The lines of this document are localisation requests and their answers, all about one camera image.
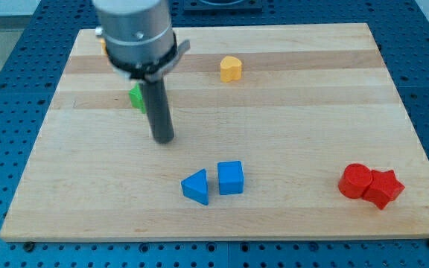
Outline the yellow block behind arm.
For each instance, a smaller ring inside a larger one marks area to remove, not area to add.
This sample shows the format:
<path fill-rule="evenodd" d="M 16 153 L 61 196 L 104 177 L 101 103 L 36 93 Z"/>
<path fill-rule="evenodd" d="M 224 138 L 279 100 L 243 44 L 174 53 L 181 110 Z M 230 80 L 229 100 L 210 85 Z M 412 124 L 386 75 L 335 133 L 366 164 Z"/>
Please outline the yellow block behind arm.
<path fill-rule="evenodd" d="M 100 44 L 101 44 L 101 50 L 103 51 L 103 53 L 104 53 L 105 55 L 108 55 L 108 53 L 107 53 L 107 44 L 106 44 L 106 42 L 105 42 L 105 39 L 104 39 L 104 38 L 101 38 L 101 39 L 99 39 L 99 42 L 100 42 Z"/>

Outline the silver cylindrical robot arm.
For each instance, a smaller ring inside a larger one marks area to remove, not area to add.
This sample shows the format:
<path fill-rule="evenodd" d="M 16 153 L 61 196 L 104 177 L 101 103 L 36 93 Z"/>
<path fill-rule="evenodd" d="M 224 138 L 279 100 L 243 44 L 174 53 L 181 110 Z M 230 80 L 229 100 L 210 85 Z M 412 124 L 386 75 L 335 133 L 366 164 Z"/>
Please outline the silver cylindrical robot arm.
<path fill-rule="evenodd" d="M 177 42 L 166 0 L 93 0 L 109 61 L 134 80 L 154 83 L 174 69 L 190 42 Z"/>

